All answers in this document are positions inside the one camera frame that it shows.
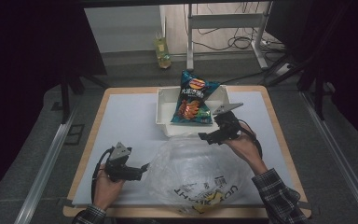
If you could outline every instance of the white tray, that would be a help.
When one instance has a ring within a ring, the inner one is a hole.
[[[171,123],[179,93],[180,87],[165,87],[158,89],[156,124],[165,135],[172,137],[183,133],[211,133],[218,129],[215,122],[213,124]],[[220,105],[229,104],[226,86],[219,86],[205,101],[205,104],[211,110],[211,113]]]

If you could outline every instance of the chip bag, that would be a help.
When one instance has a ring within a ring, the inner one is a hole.
[[[220,86],[218,82],[182,72],[181,90],[171,122],[212,124],[211,110],[205,100]]]

